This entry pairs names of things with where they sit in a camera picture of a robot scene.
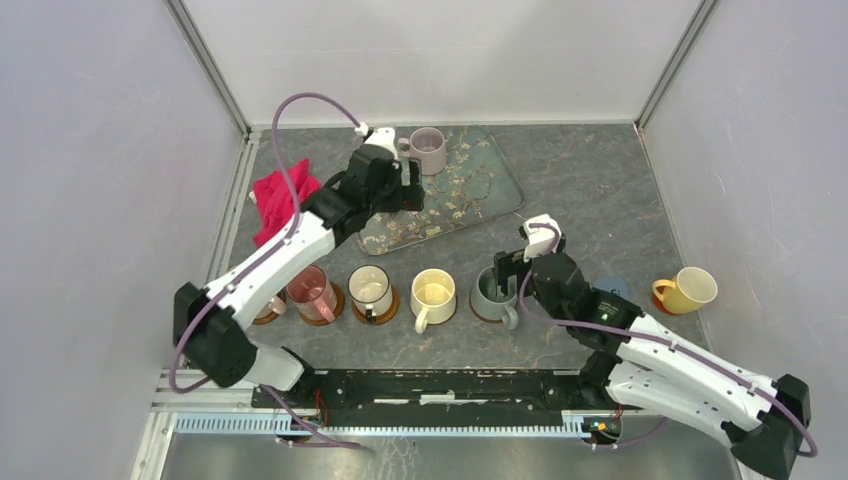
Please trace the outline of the blue round coaster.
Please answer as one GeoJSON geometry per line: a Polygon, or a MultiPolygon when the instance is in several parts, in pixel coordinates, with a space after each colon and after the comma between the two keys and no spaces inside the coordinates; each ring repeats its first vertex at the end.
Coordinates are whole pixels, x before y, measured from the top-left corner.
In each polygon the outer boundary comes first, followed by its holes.
{"type": "Polygon", "coordinates": [[[619,276],[606,276],[599,278],[595,281],[593,287],[617,295],[625,300],[629,300],[631,298],[628,283],[619,276]]]}

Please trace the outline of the lilac mug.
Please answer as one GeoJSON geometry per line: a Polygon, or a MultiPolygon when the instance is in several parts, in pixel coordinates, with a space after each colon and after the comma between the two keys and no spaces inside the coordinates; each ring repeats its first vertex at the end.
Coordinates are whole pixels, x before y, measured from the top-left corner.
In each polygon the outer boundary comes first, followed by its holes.
{"type": "Polygon", "coordinates": [[[415,130],[409,138],[400,138],[397,141],[397,149],[401,156],[419,162],[422,175],[434,176],[446,168],[446,138],[434,127],[422,127],[415,130]]]}

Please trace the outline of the green mug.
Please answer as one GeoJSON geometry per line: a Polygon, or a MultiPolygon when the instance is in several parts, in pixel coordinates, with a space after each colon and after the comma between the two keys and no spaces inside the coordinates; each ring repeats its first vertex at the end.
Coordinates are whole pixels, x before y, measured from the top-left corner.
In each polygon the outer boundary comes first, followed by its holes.
{"type": "Polygon", "coordinates": [[[503,292],[497,283],[493,267],[486,267],[479,272],[469,295],[469,304],[484,317],[501,318],[501,324],[508,330],[514,330],[518,326],[516,280],[514,277],[508,277],[506,292],[503,292]]]}

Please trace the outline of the red round coaster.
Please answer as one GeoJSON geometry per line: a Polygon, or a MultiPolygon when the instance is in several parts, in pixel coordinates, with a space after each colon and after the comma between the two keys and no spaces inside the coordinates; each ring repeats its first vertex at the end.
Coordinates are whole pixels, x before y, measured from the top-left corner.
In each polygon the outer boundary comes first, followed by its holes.
{"type": "Polygon", "coordinates": [[[655,295],[651,296],[651,300],[656,309],[659,310],[661,313],[665,315],[672,315],[672,312],[668,311],[663,305],[663,303],[655,295]]]}

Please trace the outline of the white black-rimmed mug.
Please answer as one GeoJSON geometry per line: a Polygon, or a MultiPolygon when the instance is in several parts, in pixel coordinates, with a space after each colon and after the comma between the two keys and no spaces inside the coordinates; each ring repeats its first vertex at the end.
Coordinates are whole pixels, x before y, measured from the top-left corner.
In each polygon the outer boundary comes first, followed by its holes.
{"type": "Polygon", "coordinates": [[[348,292],[353,302],[375,302],[392,287],[388,274],[379,266],[364,265],[349,277],[348,292]]]}

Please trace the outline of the pink mug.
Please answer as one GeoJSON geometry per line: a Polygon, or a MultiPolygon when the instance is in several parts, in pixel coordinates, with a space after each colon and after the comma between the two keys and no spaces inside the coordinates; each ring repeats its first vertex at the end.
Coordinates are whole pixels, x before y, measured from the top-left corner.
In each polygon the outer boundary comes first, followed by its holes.
{"type": "Polygon", "coordinates": [[[285,287],[287,297],[298,313],[311,319],[333,319],[336,296],[325,272],[310,265],[298,273],[285,287]]]}

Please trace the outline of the cream mug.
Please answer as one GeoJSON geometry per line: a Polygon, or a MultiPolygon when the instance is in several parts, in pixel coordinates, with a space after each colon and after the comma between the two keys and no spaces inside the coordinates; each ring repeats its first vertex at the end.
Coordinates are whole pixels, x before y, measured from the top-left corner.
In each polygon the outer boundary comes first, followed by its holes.
{"type": "Polygon", "coordinates": [[[423,334],[428,326],[448,322],[457,310],[457,292],[453,277],[441,269],[426,269],[416,275],[411,286],[411,310],[414,329],[423,334]]]}

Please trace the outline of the wooden coaster one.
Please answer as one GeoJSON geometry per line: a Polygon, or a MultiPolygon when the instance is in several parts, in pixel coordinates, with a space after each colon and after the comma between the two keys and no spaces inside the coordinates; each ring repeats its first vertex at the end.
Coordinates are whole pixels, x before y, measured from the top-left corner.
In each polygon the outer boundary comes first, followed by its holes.
{"type": "Polygon", "coordinates": [[[361,323],[379,326],[392,320],[399,308],[399,294],[397,288],[392,286],[375,302],[359,302],[354,299],[351,310],[361,323]]]}

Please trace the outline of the yellow mug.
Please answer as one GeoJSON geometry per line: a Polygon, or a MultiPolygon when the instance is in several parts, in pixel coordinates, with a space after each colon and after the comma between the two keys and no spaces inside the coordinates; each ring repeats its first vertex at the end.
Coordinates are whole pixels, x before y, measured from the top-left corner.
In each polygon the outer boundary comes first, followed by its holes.
{"type": "Polygon", "coordinates": [[[671,279],[655,280],[652,293],[665,311],[680,315],[712,302],[718,295],[718,284],[706,270],[690,266],[671,279]]]}

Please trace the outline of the beige pink-handled mug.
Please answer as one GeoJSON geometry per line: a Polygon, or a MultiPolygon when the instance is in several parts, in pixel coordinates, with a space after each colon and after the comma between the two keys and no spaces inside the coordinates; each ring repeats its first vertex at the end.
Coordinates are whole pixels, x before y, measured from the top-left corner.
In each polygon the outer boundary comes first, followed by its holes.
{"type": "Polygon", "coordinates": [[[285,292],[280,291],[260,309],[254,318],[254,322],[267,323],[268,317],[270,317],[271,321],[273,321],[278,316],[284,314],[286,310],[287,304],[285,292]]]}

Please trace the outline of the wooden coaster four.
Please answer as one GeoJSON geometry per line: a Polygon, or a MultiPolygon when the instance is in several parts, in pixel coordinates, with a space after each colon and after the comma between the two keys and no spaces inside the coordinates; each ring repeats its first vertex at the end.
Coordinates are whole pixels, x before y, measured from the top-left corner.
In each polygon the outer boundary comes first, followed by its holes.
{"type": "Polygon", "coordinates": [[[274,321],[279,316],[280,316],[280,314],[278,312],[274,311],[273,309],[263,308],[254,318],[253,324],[254,325],[265,325],[265,324],[268,324],[268,323],[274,321]]]}

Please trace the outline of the wooden coaster five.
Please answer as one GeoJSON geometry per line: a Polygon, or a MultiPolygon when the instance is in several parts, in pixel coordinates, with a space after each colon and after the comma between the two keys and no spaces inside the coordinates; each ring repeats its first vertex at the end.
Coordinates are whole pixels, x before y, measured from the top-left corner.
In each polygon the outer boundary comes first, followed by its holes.
{"type": "Polygon", "coordinates": [[[477,310],[474,308],[474,306],[473,306],[473,305],[471,305],[471,312],[472,312],[472,314],[473,314],[473,315],[474,315],[477,319],[479,319],[480,321],[483,321],[483,322],[486,322],[486,323],[491,323],[491,324],[501,324],[501,323],[503,323],[503,320],[502,320],[501,318],[494,318],[494,319],[491,319],[491,318],[487,318],[487,317],[484,317],[484,316],[480,315],[480,314],[477,312],[477,310]]]}

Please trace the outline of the wooden coaster three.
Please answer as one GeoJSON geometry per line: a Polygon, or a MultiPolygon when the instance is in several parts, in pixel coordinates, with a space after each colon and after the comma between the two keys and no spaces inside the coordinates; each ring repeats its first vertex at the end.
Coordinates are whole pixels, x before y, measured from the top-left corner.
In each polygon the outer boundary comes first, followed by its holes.
{"type": "Polygon", "coordinates": [[[333,310],[333,319],[332,320],[311,319],[311,318],[305,316],[303,313],[298,313],[298,315],[300,316],[300,318],[303,322],[305,322],[308,325],[312,325],[312,326],[325,326],[325,325],[332,323],[336,319],[338,319],[339,316],[343,313],[344,308],[345,308],[345,303],[346,303],[345,293],[343,292],[341,287],[339,285],[337,285],[335,282],[330,282],[330,285],[331,285],[332,290],[333,290],[333,292],[336,296],[336,307],[333,310]]]}

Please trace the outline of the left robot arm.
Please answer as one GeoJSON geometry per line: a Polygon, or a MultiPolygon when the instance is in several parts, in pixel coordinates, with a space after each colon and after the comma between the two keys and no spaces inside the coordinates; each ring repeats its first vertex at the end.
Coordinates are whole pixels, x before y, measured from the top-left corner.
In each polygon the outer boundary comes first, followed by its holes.
{"type": "Polygon", "coordinates": [[[221,388],[240,381],[275,388],[290,407],[314,394],[305,365],[283,348],[257,345],[246,334],[262,308],[299,273],[361,231],[377,213],[418,212],[425,192],[420,164],[372,144],[357,148],[346,170],[310,194],[278,234],[230,273],[197,287],[181,286],[173,302],[178,355],[221,388]]]}

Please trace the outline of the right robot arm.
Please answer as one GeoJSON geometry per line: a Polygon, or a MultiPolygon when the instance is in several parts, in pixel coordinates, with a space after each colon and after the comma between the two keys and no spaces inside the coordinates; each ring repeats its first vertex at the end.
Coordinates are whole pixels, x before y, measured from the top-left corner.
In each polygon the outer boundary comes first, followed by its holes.
{"type": "Polygon", "coordinates": [[[592,287],[562,248],[532,258],[498,252],[493,271],[500,289],[515,281],[520,302],[532,298],[542,321],[591,349],[577,382],[585,405],[659,413],[714,438],[770,479],[789,478],[798,458],[817,455],[803,380],[746,370],[682,338],[634,303],[592,287]]]}

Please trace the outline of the red cloth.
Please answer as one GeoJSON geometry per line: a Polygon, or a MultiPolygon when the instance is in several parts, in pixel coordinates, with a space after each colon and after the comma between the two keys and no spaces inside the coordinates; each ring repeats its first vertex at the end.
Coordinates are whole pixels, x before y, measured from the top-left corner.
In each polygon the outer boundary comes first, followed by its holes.
{"type": "MultiPolygon", "coordinates": [[[[310,173],[310,166],[310,159],[303,158],[287,170],[300,203],[321,188],[320,181],[310,173]]],[[[253,236],[253,241],[257,247],[261,247],[291,220],[294,204],[279,170],[257,180],[253,184],[250,198],[254,200],[261,220],[261,228],[253,236]]]]}

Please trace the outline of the floral serving tray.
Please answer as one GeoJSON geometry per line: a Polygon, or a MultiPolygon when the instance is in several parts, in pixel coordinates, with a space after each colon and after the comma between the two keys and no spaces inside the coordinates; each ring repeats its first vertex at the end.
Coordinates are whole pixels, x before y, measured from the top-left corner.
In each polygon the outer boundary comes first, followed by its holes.
{"type": "Polygon", "coordinates": [[[489,129],[455,126],[444,134],[447,166],[422,179],[423,210],[372,217],[357,235],[366,254],[383,255],[523,206],[524,191],[489,129]]]}

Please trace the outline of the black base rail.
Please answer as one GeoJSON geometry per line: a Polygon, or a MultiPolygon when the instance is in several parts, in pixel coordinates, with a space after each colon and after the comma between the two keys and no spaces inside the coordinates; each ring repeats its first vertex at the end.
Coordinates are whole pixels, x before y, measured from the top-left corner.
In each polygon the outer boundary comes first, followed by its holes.
{"type": "Polygon", "coordinates": [[[556,426],[565,411],[616,412],[574,370],[309,370],[281,398],[329,427],[556,426]]]}

